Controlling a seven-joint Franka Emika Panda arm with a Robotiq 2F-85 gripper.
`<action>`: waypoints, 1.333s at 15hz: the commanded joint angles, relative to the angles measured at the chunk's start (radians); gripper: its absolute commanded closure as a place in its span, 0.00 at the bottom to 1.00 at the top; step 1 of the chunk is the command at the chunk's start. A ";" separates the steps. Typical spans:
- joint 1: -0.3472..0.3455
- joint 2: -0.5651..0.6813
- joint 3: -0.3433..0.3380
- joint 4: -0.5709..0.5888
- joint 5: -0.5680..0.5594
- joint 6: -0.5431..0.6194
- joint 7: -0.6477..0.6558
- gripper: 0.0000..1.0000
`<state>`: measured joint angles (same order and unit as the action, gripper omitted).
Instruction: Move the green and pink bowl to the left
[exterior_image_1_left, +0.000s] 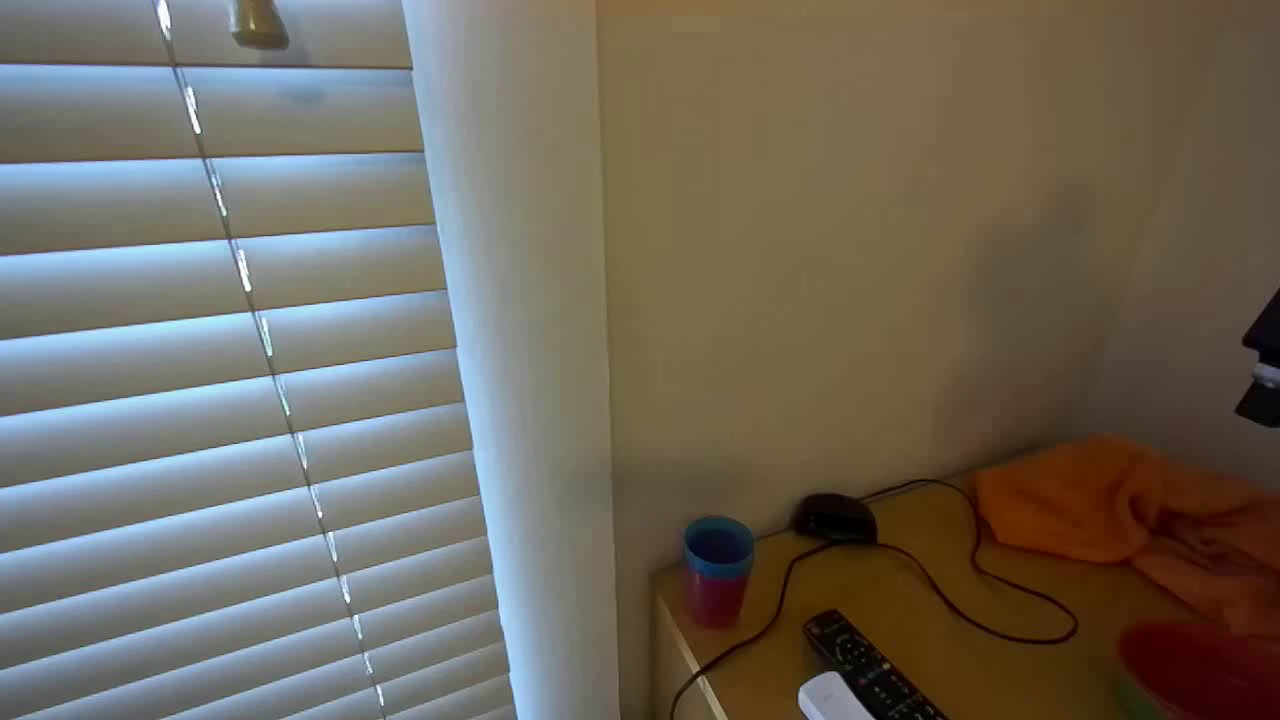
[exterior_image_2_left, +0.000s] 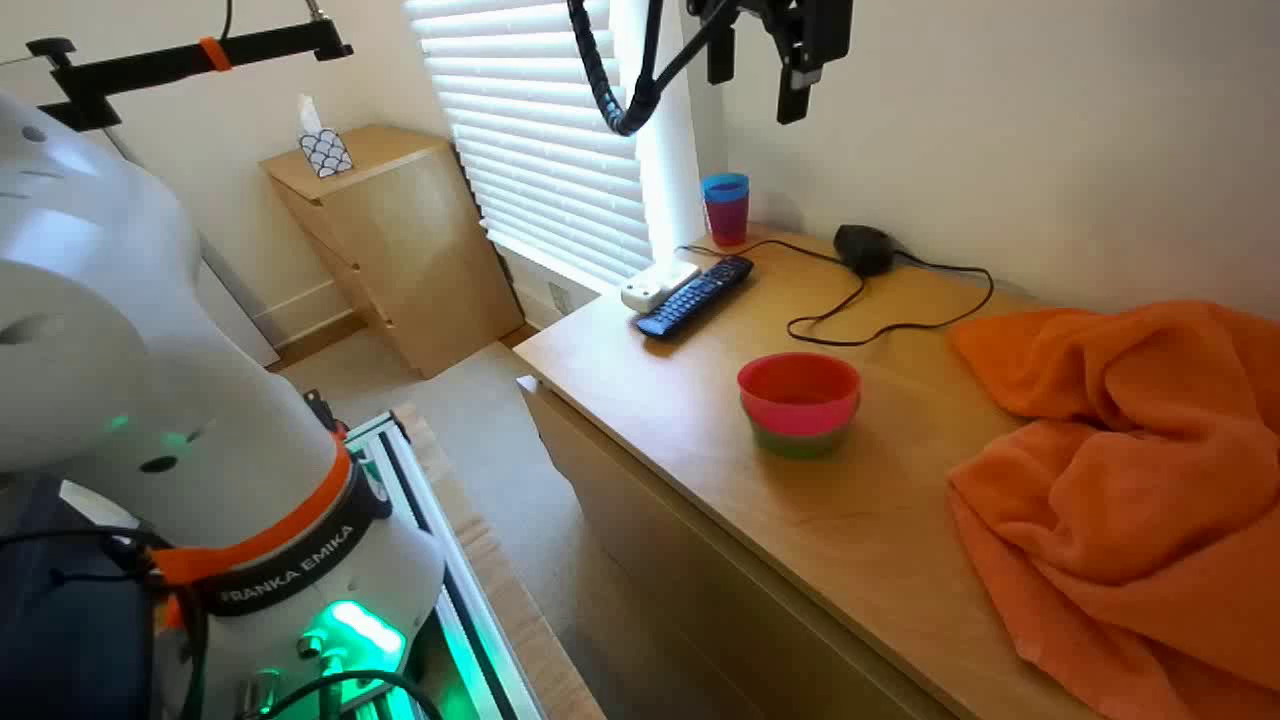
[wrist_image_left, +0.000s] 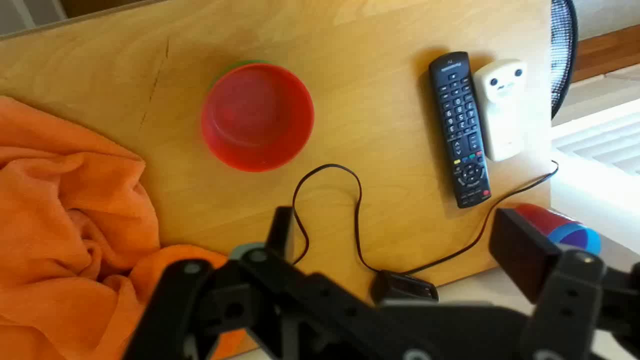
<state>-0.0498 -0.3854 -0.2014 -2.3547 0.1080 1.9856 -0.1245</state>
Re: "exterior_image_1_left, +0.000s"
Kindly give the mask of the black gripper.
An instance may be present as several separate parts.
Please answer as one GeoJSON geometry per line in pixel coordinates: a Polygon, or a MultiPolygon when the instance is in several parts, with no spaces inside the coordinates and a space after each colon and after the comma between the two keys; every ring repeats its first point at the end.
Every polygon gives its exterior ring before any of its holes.
{"type": "Polygon", "coordinates": [[[1234,410],[1252,425],[1280,429],[1280,293],[1246,324],[1244,349],[1252,350],[1252,378],[1234,410]]]}

